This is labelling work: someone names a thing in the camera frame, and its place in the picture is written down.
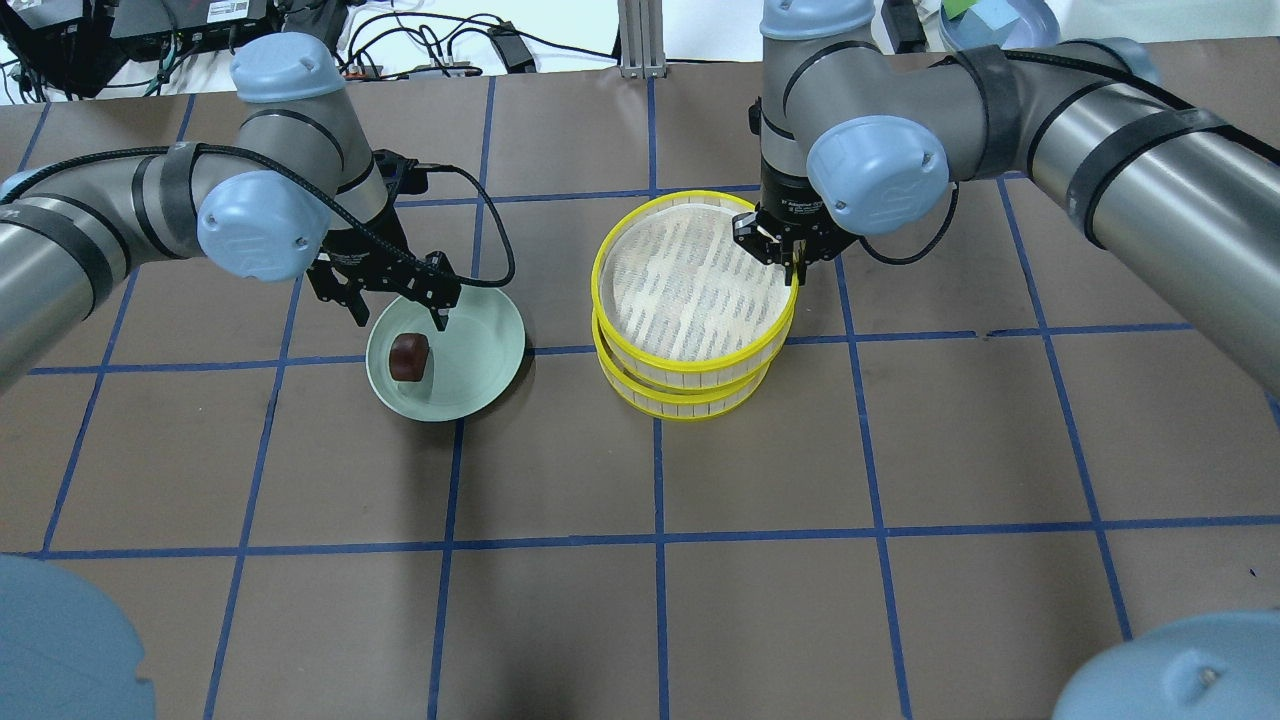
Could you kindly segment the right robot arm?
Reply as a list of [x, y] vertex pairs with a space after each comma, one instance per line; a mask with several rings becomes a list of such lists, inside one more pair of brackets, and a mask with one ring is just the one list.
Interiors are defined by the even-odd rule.
[[956, 51], [896, 72], [869, 1], [768, 1], [751, 109], [762, 196], [737, 245], [806, 268], [922, 219], [966, 181], [1025, 174], [1271, 395], [1277, 150], [1162, 88], [1128, 38]]

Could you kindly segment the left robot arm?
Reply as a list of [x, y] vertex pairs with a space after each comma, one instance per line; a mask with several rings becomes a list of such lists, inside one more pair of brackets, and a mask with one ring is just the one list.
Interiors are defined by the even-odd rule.
[[[361, 325], [364, 292], [392, 292], [445, 327], [462, 283], [444, 254], [411, 254], [394, 210], [399, 186], [420, 192], [425, 174], [370, 147], [325, 44], [262, 36], [230, 76], [247, 109], [230, 145], [91, 152], [4, 182], [4, 389], [146, 263], [206, 258], [239, 278], [307, 277]], [[5, 719], [151, 719], [142, 656], [96, 585], [3, 556]]]

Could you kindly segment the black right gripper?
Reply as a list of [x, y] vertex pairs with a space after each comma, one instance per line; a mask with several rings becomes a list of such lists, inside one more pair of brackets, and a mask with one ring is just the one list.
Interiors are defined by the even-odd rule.
[[733, 242], [764, 265], [786, 269], [786, 286], [804, 287], [806, 268], [860, 242], [840, 227], [806, 177], [763, 170], [755, 209], [732, 220]]

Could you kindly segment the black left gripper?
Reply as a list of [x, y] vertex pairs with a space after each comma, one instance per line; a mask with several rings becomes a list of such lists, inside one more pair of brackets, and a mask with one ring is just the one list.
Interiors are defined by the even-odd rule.
[[445, 332], [461, 296], [461, 283], [443, 275], [453, 272], [448, 256], [412, 255], [398, 225], [376, 228], [375, 234], [376, 241], [353, 228], [326, 234], [305, 273], [316, 297], [344, 306], [357, 327], [366, 327], [370, 309], [364, 292], [397, 293], [428, 307], [436, 332]]

